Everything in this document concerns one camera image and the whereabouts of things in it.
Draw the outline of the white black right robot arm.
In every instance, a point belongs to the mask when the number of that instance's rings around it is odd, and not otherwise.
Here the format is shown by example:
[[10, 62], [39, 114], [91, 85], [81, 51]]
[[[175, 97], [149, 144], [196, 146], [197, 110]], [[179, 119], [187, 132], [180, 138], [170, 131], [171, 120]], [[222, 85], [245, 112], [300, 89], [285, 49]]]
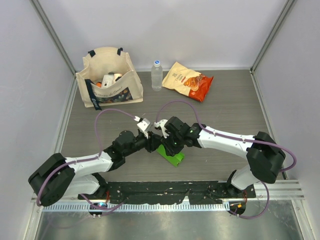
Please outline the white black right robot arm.
[[236, 198], [257, 183], [273, 184], [281, 171], [285, 153], [265, 132], [257, 135], [238, 135], [213, 129], [205, 124], [189, 126], [178, 117], [155, 122], [163, 134], [162, 144], [168, 156], [178, 154], [185, 146], [216, 149], [247, 160], [247, 165], [234, 170], [225, 184], [227, 196]]

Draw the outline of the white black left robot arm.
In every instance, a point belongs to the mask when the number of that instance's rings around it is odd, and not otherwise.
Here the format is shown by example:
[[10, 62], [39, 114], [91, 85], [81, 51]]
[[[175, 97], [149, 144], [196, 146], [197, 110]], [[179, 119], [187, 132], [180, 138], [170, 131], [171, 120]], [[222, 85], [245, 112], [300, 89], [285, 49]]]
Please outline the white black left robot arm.
[[36, 204], [47, 207], [58, 202], [67, 194], [67, 190], [82, 177], [92, 176], [96, 181], [89, 187], [89, 194], [100, 200], [107, 192], [96, 174], [118, 169], [126, 162], [126, 157], [142, 149], [154, 152], [160, 145], [162, 137], [149, 132], [146, 137], [138, 131], [122, 131], [106, 149], [97, 154], [84, 157], [63, 157], [61, 153], [51, 155], [31, 176], [28, 183], [37, 195]]

